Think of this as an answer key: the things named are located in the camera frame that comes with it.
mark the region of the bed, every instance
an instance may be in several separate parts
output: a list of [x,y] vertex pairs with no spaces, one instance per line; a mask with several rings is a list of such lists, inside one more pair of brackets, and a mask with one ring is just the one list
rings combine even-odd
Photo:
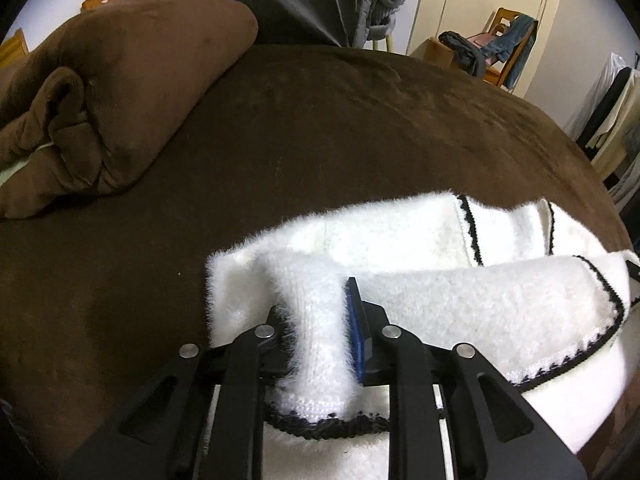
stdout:
[[181,345],[206,344],[208,254],[298,215],[433,190],[546,197],[607,250],[630,247],[587,158],[523,100],[408,57],[254,46],[131,189],[0,222],[2,396],[56,471]]

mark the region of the gray wall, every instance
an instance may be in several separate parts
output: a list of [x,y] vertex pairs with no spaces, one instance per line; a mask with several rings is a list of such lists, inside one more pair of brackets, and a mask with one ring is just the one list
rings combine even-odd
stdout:
[[615,0],[560,0],[545,52],[524,98],[560,127],[580,107],[609,53],[633,65],[640,40]]

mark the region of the light green fabric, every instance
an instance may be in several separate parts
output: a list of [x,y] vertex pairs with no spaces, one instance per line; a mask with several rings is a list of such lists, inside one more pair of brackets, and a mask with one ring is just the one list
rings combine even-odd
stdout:
[[[46,148],[47,146],[53,146],[53,142],[47,142],[46,144],[38,146],[36,148],[35,152],[37,152],[41,148]],[[22,168],[24,168],[27,165],[27,163],[29,162],[29,160],[31,158],[31,155],[26,156],[25,158],[21,158],[20,160],[16,160],[9,167],[4,168],[4,170],[0,170],[0,186],[2,186],[2,184],[4,184],[12,176],[14,176],[14,174],[17,173],[17,171],[19,171]]]

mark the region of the brown bedspread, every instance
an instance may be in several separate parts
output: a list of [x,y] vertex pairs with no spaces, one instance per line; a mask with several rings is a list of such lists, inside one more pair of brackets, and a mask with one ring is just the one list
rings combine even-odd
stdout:
[[0,170],[31,155],[0,218],[133,184],[257,30],[231,0],[113,0],[61,25],[0,70]]
[[403,56],[254,46],[129,191],[0,222],[0,396],[52,468],[186,342],[208,254],[311,211],[452,189],[546,197],[630,242],[580,149],[540,110]]

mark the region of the metal screw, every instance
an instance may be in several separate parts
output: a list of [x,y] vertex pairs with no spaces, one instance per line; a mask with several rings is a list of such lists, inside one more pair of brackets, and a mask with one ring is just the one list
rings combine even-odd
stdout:
[[255,328],[255,335],[260,339],[268,339],[275,333],[276,331],[271,325],[260,325]]
[[191,359],[192,357],[196,357],[199,351],[200,349],[198,348],[198,345],[187,343],[186,345],[182,345],[180,347],[180,357]]
[[476,355],[476,349],[473,348],[468,343],[462,343],[456,347],[456,352],[460,357],[465,359],[471,359],[474,355]]
[[382,335],[389,339],[398,339],[402,334],[402,330],[395,325],[387,325],[382,329]]

